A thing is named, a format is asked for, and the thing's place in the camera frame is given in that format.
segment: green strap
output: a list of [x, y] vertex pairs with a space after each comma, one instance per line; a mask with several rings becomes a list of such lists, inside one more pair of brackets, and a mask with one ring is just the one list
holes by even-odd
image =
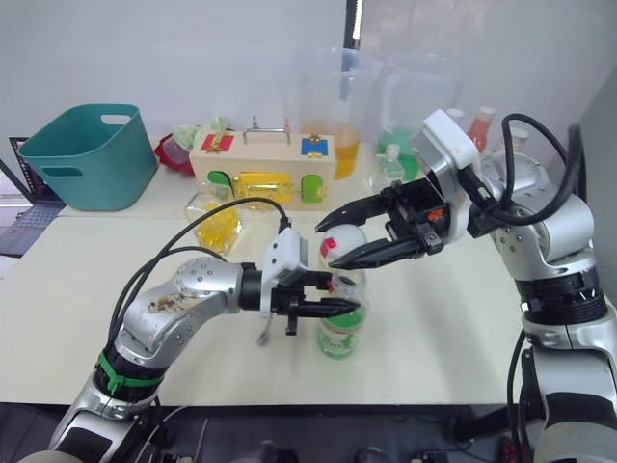
[[127, 388], [149, 388], [150, 386], [156, 386], [163, 381], [163, 377], [155, 378], [155, 379], [136, 379], [136, 378], [126, 378], [121, 374], [117, 374], [112, 367], [112, 364], [109, 363], [105, 354], [101, 351], [98, 355], [98, 364], [101, 365], [103, 371], [109, 376], [109, 383], [107, 383], [107, 389], [109, 392], [113, 394], [120, 387]]

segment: laptop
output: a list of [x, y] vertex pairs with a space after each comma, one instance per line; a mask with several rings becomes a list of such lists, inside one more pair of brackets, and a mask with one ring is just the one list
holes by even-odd
[[26, 185], [0, 159], [0, 170], [32, 204], [32, 207], [0, 234], [0, 255], [23, 256], [65, 207], [65, 203], [58, 195], [18, 154], [19, 148], [26, 140], [28, 139], [22, 137], [9, 137], [19, 168], [26, 179]]

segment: red square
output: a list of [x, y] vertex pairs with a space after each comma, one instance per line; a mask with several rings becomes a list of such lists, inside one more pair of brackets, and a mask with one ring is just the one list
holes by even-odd
[[[212, 141], [214, 140], [215, 136], [216, 135], [214, 133], [210, 133], [207, 137], [205, 137], [203, 145], [201, 145], [202, 151], [210, 150], [210, 147], [212, 146]], [[231, 146], [232, 141], [233, 135], [223, 135], [218, 151], [229, 151], [229, 147]]]

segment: teal plastic basket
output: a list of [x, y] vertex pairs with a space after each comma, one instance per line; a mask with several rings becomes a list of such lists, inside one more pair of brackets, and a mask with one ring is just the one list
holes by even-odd
[[65, 203], [82, 210], [129, 207], [158, 166], [139, 109], [131, 104], [75, 106], [19, 154]]

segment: blue square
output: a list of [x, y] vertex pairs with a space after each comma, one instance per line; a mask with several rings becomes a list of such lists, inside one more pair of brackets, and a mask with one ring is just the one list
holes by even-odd
[[317, 140], [316, 142], [313, 142], [310, 138], [303, 138], [300, 154], [311, 154], [312, 152], [319, 153], [322, 156], [327, 156], [328, 140]]

